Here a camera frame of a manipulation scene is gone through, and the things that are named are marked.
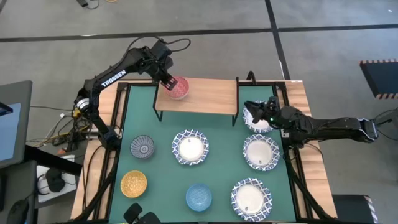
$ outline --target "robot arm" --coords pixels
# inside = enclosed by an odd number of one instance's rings
[[[311,140],[352,139],[374,142],[377,139],[373,121],[358,118],[315,119],[292,106],[280,108],[278,98],[272,96],[267,103],[244,103],[252,114],[253,123],[266,120],[273,128],[289,134],[291,145],[303,147]]]
[[[82,115],[98,128],[99,140],[105,148],[119,148],[120,140],[113,128],[107,127],[100,117],[98,107],[101,91],[132,72],[138,74],[146,72],[156,82],[160,81],[166,89],[171,90],[177,84],[176,79],[167,73],[167,69],[173,64],[169,57],[171,53],[167,43],[158,39],[151,49],[148,47],[127,49],[117,64],[110,66],[93,79],[85,80],[83,88],[78,92],[75,105]]]

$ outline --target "green table mat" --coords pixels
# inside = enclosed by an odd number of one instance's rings
[[[131,86],[109,223],[124,222],[124,212],[136,202],[143,209],[141,215],[154,212],[162,222],[243,221],[232,209],[231,191],[234,184],[248,177],[262,180],[271,191],[273,206],[265,221],[295,221],[282,156],[276,168],[268,172],[252,169],[243,158],[243,142],[255,134],[243,122],[243,103],[267,100],[272,96],[270,86],[239,87],[239,118],[235,127],[232,127],[231,116],[219,114],[165,111],[159,122],[152,108],[154,94],[153,86]],[[172,140],[184,129],[200,130],[208,138],[209,154],[199,165],[181,165],[172,154]],[[147,160],[137,159],[130,153],[132,140],[142,134],[150,136],[155,143],[155,152]],[[264,135],[279,145],[282,155],[280,132],[274,130]],[[121,192],[121,179],[130,170],[139,170],[147,177],[146,191],[138,198],[127,198]],[[197,183],[209,186],[213,194],[213,202],[204,212],[190,210],[185,202],[189,186]]]

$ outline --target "black floor line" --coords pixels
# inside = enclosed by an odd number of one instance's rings
[[[282,47],[282,42],[280,41],[278,27],[276,26],[275,15],[274,15],[274,11],[272,10],[272,6],[271,6],[271,0],[265,0],[265,2],[266,2],[267,12],[268,12],[268,16],[269,16],[269,22],[271,23],[272,35],[274,36],[276,51],[277,51],[278,57],[279,57],[279,63],[280,63],[280,67],[282,70],[282,75],[284,77],[284,80],[290,80],[290,74],[289,74],[289,70],[287,69],[285,53],[284,53],[284,50]]]
[[[278,28],[278,32],[311,32],[311,31],[396,29],[396,28],[398,28],[398,24],[355,25],[355,26],[325,26],[325,27],[286,27],[286,28]]]
[[[2,0],[0,2],[0,13],[1,13],[2,9],[4,8],[4,6],[6,5],[6,2],[7,2],[7,0]]]
[[[53,36],[53,37],[10,37],[10,38],[0,38],[0,42],[93,40],[93,39],[131,38],[131,37],[142,37],[142,36],[167,37],[167,36],[180,36],[180,35],[257,34],[264,32],[271,32],[271,28],[186,30],[186,31],[169,31],[169,32],[142,32],[142,33],[128,33],[128,34],[69,35],[69,36]]]

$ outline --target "gray floor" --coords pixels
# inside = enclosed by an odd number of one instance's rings
[[[272,0],[272,6],[279,27],[398,23],[396,1]],[[0,38],[269,27],[263,0],[101,0],[94,11],[74,0],[8,0],[0,13]],[[280,34],[290,76],[304,80],[316,118],[373,118],[398,106],[396,100],[375,100],[358,66],[360,60],[398,58],[397,36],[398,29]],[[253,70],[258,79],[282,79],[271,33],[190,38],[189,49],[172,55],[172,74],[232,79]],[[0,85],[29,79],[34,82],[33,105],[70,108],[83,80],[116,63],[130,41],[0,43]],[[152,43],[146,39],[137,46]],[[28,139],[45,136],[58,118],[59,111],[32,109]],[[382,129],[398,138],[392,127]],[[381,136],[374,144],[339,140],[321,147],[332,192],[367,194],[379,221],[395,223],[398,143]],[[73,197],[41,208],[39,223],[68,220],[72,203]]]

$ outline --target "pink bowl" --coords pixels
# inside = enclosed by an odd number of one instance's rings
[[[188,95],[188,90],[189,90],[188,80],[184,79],[183,77],[174,77],[174,78],[178,81],[178,83],[174,86],[174,88],[171,91],[166,88],[164,88],[164,90],[171,99],[181,100],[182,98]]]

